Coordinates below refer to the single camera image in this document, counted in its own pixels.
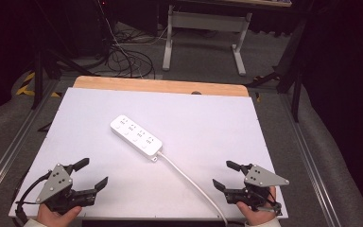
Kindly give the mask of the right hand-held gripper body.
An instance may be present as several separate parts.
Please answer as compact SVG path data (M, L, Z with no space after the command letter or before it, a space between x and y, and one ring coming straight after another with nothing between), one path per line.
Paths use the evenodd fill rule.
M289 180L270 172L258 165L252 165L243 180L245 195L224 195L226 202L237 204L239 201L247 204L253 211L269 211L276 216L282 214L282 205L271 195L272 186L289 185Z

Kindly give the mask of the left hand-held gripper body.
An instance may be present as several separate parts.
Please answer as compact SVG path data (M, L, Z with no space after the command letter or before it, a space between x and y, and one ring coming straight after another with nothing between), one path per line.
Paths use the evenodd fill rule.
M88 190L76 191L72 188L71 173L67 173L64 165L56 164L50 172L36 202L45 204L52 212L68 212L76 206L91 206L95 197L88 197Z

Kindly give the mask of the white power strip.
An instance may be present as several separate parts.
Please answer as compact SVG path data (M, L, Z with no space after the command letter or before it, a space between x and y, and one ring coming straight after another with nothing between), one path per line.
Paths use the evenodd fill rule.
M111 123L112 132L152 162L156 162L163 142L125 115Z

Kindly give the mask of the person's left hand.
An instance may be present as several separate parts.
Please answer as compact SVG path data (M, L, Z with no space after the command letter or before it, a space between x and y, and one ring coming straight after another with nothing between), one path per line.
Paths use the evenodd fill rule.
M37 221L46 227L68 227L71 222L82 211L80 206L76 206L64 215L52 212L45 204L39 206Z

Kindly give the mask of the person's right hand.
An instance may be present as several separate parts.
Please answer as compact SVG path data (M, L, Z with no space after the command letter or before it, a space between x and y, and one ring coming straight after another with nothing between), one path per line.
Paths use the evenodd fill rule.
M273 212L252 211L251 208L242 201L239 201L236 206L249 223L260 224L276 218L276 215Z

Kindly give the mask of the white table board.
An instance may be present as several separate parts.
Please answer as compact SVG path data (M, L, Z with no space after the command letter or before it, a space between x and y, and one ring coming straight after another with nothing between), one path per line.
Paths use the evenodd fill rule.
M112 132L110 123L121 114L163 142L157 162ZM76 190L109 178L81 214L99 219L238 220L238 208L213 180L243 187L243 174L227 161L273 169L248 97L70 88L20 189L28 216L36 214L40 192L31 184L54 165L83 158L90 163L74 173Z

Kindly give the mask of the black metal stand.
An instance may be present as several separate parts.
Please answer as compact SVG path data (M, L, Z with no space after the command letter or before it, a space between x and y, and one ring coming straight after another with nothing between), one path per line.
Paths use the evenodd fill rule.
M306 19L301 19L295 27L279 63L273 68L273 72L247 84L248 88L254 88L279 78L279 83L276 86L276 91L279 94L286 94L291 87L294 87L290 111L296 122L299 121L298 111L303 83L298 51L302 44L306 22Z
M26 0L28 11L28 21L32 30L32 43L34 50L34 100L32 110L37 109L43 101L43 73L46 73L50 79L59 79L61 77L61 67L59 61L73 71L81 75L92 75L86 66L81 66L72 58L75 54L72 52L69 44L62 38L58 27L52 23L49 15L46 13L42 2L48 3L48 9L57 11L57 2L61 0Z

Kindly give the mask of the yellow and black floor tape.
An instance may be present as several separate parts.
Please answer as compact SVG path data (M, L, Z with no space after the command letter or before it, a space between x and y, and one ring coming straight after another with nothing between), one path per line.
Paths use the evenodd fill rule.
M31 82L35 78L35 73L30 71L24 78L22 84L15 92L17 96L35 96L35 91L31 88Z

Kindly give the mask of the grey metal floor rail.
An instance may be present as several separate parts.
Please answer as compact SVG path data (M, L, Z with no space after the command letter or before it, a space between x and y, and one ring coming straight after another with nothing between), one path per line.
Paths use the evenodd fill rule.
M25 95L15 95L0 107L0 184L58 85L58 80L49 80L43 87L42 100L35 108L34 97Z
M288 116L290 125L293 128L294 134L299 143L299 152L302 156L302 161L305 166L308 177L311 181L313 189L315 191L317 200L320 204L321 211L325 217L328 227L341 227L340 220L337 216L334 205L332 204L331 198L327 192L325 183L320 175L318 167L312 156L311 150L307 145L304 138L302 128L298 122L295 121L293 114L291 113L291 105L287 95L280 95L280 99L286 114Z

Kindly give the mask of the white metal desk frame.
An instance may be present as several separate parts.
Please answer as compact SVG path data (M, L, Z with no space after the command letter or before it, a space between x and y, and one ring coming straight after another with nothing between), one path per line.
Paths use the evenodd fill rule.
M226 15L202 14L192 12L180 12L174 5L170 5L167 11L167 32L164 48L163 70L168 71L172 56L172 30L176 28L207 29L215 31L238 32L240 37L236 44L231 46L235 65L239 76L246 75L246 68L241 57L241 48L245 41L249 25L251 23L251 13L244 17L233 17Z

